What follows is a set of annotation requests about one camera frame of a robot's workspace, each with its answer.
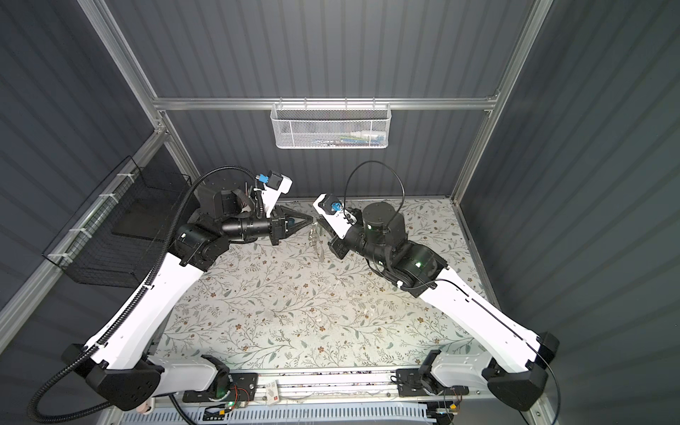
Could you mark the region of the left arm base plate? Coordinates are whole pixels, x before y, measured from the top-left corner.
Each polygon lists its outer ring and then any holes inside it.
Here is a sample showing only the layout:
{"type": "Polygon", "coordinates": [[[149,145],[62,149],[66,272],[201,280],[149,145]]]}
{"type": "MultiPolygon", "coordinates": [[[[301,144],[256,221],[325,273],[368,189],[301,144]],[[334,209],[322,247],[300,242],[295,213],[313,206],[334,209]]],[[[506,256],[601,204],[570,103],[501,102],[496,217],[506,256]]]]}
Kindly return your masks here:
{"type": "Polygon", "coordinates": [[[216,377],[205,391],[186,391],[184,403],[246,403],[255,398],[260,376],[256,373],[229,373],[216,377]]]}

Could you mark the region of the silver metal key holder plate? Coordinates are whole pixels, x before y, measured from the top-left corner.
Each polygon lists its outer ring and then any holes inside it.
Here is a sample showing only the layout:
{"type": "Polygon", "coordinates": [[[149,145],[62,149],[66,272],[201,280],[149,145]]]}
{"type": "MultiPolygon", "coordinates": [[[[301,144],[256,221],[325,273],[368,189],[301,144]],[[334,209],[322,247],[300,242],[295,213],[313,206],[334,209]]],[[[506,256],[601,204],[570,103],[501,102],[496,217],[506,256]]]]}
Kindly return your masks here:
{"type": "Polygon", "coordinates": [[[317,221],[314,221],[310,226],[308,243],[312,247],[318,262],[324,262],[325,254],[322,248],[322,228],[317,221]]]}

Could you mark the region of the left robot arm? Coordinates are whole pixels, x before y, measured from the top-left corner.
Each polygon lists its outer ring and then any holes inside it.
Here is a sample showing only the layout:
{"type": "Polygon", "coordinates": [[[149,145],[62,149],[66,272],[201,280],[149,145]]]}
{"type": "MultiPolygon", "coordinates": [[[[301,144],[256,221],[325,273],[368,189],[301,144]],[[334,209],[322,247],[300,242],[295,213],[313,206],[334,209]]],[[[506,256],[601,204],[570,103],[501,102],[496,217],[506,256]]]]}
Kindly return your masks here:
{"type": "Polygon", "coordinates": [[[257,175],[256,184],[219,186],[212,182],[189,199],[159,272],[147,276],[108,324],[86,345],[73,345],[65,361],[96,348],[75,371],[99,396],[122,411],[140,408],[158,396],[195,391],[201,398],[233,395],[230,369],[204,354],[187,361],[164,361],[148,353],[150,342],[177,301],[233,244],[266,237],[278,245],[313,219],[277,203],[292,180],[277,173],[257,175]]]}

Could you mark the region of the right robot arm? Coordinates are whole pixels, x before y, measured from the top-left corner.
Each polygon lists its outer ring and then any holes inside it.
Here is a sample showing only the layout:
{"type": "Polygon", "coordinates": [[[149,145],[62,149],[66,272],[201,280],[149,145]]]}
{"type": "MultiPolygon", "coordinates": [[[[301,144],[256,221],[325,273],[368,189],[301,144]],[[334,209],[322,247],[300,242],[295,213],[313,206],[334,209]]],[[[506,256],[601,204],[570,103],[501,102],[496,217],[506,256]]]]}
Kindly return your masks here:
{"type": "Polygon", "coordinates": [[[476,359],[430,351],[415,387],[438,396],[457,387],[484,385],[508,407],[528,412],[555,375],[550,367],[560,342],[518,324],[480,296],[438,253],[407,235],[400,210],[386,202],[348,209],[332,194],[313,202],[338,259],[356,253],[378,276],[452,319],[485,353],[476,359]]]}

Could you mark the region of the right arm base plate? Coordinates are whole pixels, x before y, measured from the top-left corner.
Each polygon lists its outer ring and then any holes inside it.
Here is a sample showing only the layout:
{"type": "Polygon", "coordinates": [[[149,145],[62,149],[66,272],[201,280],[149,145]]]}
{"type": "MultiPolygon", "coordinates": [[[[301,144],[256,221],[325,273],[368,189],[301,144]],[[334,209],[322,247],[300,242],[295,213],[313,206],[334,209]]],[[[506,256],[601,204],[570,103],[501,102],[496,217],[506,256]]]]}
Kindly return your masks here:
{"type": "Polygon", "coordinates": [[[398,395],[402,398],[425,396],[454,396],[469,395],[467,386],[444,387],[433,377],[423,375],[418,368],[400,368],[391,376],[391,382],[396,384],[398,395]]]}

